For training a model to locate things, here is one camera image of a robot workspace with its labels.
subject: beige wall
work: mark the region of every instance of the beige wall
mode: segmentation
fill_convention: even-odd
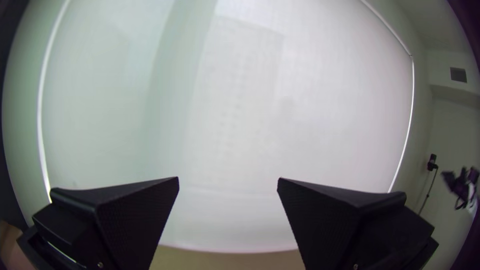
[[[421,216],[435,226],[433,238],[439,247],[425,270],[450,269],[470,230],[472,218],[464,210],[455,210],[457,197],[450,193],[440,172],[455,171],[462,166],[480,168],[480,110],[445,100],[434,102],[433,124],[427,155],[437,154],[438,175]],[[422,179],[423,190],[416,209],[422,205],[433,173]]]
[[[298,250],[227,254],[159,246],[150,270],[304,270]]]

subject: wall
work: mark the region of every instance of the wall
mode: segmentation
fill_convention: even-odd
[[[17,59],[14,63],[9,63],[12,68],[12,73],[25,73],[31,78],[29,80],[20,80],[16,77],[10,79],[9,87],[12,89],[19,89],[18,91],[11,91],[8,97],[9,105],[4,103],[3,110],[8,109],[10,114],[3,114],[5,117],[5,124],[11,131],[5,135],[5,145],[10,145],[7,155],[10,156],[10,162],[14,165],[9,165],[9,171],[15,181],[16,194],[22,198],[21,207],[26,217],[36,212],[39,208],[44,206],[47,202],[47,194],[43,187],[42,172],[38,162],[38,145],[36,137],[36,109],[37,109],[37,83],[39,79],[39,72],[42,65],[42,56],[45,51],[47,38],[55,20],[55,16],[60,9],[60,1],[44,4],[31,5],[29,9],[43,10],[38,14],[26,15],[22,26],[27,29],[25,35],[19,35],[15,42],[17,49],[12,53],[13,59]],[[426,60],[424,58],[424,49],[420,41],[402,12],[393,2],[387,1],[372,1],[375,8],[385,17],[385,19],[393,26],[402,40],[407,44],[410,52],[414,56],[415,61],[415,96],[413,117],[410,128],[410,136],[408,144],[405,149],[403,163],[393,186],[394,190],[407,191],[409,196],[408,204],[411,204],[411,198],[415,197],[415,186],[412,186],[412,179],[417,178],[423,168],[422,156],[424,155],[425,145],[428,138],[430,126],[430,102],[431,96],[427,84]],[[33,22],[41,26],[36,34],[29,32]],[[36,47],[27,47],[28,44],[36,44]],[[20,51],[26,50],[31,54],[22,55]],[[27,66],[28,68],[20,72],[20,67]],[[19,102],[28,102],[28,108],[25,109]],[[191,252],[178,249],[169,249],[165,251],[165,259],[162,258],[162,253],[159,255],[161,266],[174,264],[182,266],[187,264],[187,261],[192,259],[196,262],[189,267],[196,267],[196,269],[255,269],[254,267],[262,266],[262,269],[303,269],[300,263],[300,257],[297,251],[289,251],[282,253],[266,253],[266,254],[247,254],[247,255],[225,255]]]
[[[11,184],[25,220],[49,203],[37,141],[38,86],[62,0],[31,1],[18,26],[5,73],[2,130]]]
[[[439,247],[425,270],[450,269],[470,229],[472,218],[466,210],[455,211],[457,197],[445,185],[441,171],[455,171],[463,166],[480,168],[480,110],[450,101],[435,99],[431,138],[426,155],[437,154],[439,173],[431,189],[422,217],[435,226],[433,238]],[[419,210],[428,192],[433,173],[416,204]]]
[[[415,207],[422,186],[418,179],[426,174],[427,156],[425,152],[430,137],[432,121],[432,93],[428,82],[427,52],[414,26],[396,2],[391,0],[367,1],[393,28],[413,56],[414,101],[410,133],[403,154],[393,191],[407,194],[406,205]]]
[[[431,85],[480,95],[480,74],[472,53],[429,50],[427,59],[428,81]],[[451,80],[450,67],[465,69],[467,83]]]

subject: air vent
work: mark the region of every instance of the air vent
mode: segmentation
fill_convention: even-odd
[[[467,72],[463,68],[450,67],[450,76],[452,81],[467,82]]]

